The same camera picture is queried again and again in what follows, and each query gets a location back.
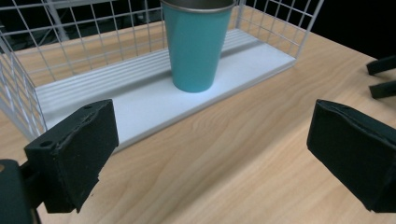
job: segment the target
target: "teal cup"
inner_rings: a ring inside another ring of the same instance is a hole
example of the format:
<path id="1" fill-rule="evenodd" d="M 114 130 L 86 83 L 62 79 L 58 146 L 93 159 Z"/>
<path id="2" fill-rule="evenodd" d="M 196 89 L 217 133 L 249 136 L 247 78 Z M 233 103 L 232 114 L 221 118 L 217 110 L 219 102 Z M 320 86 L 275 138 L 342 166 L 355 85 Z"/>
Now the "teal cup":
<path id="1" fill-rule="evenodd" d="M 162 0 L 172 79 L 182 91 L 215 79 L 234 0 Z"/>

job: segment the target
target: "cup rim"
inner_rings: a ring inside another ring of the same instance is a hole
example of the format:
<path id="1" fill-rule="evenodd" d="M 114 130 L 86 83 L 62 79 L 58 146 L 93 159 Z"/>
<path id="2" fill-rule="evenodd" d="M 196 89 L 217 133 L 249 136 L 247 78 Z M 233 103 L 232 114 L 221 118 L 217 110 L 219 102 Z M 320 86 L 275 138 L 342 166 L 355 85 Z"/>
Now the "cup rim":
<path id="1" fill-rule="evenodd" d="M 169 7 L 172 7 L 174 9 L 178 9 L 181 11 L 187 11 L 187 12 L 195 12 L 195 13 L 215 13 L 215 12 L 221 12 L 225 11 L 228 9 L 231 9 L 235 6 L 236 1 L 233 0 L 233 3 L 226 6 L 226 7 L 216 7 L 216 8 L 192 8 L 192 7 L 181 7 L 177 6 L 175 4 L 169 3 L 166 0 L 161 0 L 161 2 Z"/>

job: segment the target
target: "silver rim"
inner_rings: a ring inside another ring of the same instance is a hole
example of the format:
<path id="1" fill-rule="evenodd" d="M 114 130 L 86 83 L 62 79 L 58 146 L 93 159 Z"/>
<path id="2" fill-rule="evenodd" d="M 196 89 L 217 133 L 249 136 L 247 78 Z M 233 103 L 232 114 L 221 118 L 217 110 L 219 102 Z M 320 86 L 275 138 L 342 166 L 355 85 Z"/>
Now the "silver rim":
<path id="1" fill-rule="evenodd" d="M 187 11 L 187 12 L 195 12 L 195 13 L 214 13 L 214 12 L 221 12 L 221 11 L 226 11 L 228 9 L 231 9 L 235 6 L 235 1 L 233 1 L 232 4 L 230 4 L 227 7 L 217 7 L 217 8 L 209 8 L 209 9 L 199 9 L 199 8 L 189 8 L 189 7 L 180 7 L 176 6 L 174 4 L 170 4 L 165 2 L 165 0 L 161 0 L 161 2 L 169 7 L 181 10 L 181 11 Z"/>

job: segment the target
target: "wooden surface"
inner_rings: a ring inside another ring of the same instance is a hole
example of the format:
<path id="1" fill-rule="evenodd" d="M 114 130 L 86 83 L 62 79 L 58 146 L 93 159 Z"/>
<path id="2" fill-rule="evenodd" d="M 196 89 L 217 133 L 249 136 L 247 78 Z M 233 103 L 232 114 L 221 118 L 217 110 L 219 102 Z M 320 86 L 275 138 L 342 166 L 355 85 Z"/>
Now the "wooden surface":
<path id="1" fill-rule="evenodd" d="M 311 34 L 297 64 L 113 155 L 79 214 L 43 223 L 395 223 L 367 211 L 306 147 L 315 101 L 352 106 L 396 128 L 396 101 L 374 100 L 373 59 Z M 0 117 L 0 158 L 26 140 Z"/>

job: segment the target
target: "black object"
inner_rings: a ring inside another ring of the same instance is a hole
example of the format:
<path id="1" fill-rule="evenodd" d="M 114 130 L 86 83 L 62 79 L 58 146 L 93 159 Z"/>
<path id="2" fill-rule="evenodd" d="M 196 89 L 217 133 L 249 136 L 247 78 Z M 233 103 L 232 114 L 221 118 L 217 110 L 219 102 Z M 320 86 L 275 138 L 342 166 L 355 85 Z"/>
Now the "black object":
<path id="1" fill-rule="evenodd" d="M 368 210 L 395 213 L 395 136 L 349 106 L 317 100 L 307 145 Z"/>
<path id="2" fill-rule="evenodd" d="M 118 144 L 112 101 L 83 106 L 26 146 L 20 169 L 0 161 L 0 220 L 15 223 L 16 214 L 25 214 L 30 219 L 18 223 L 32 223 L 38 216 L 30 208 L 42 202 L 49 213 L 79 211 Z"/>
<path id="3" fill-rule="evenodd" d="M 396 55 L 379 59 L 367 64 L 369 75 L 385 72 L 396 68 Z M 375 99 L 385 98 L 396 95 L 396 81 L 385 82 L 382 84 L 370 86 L 370 93 Z"/>

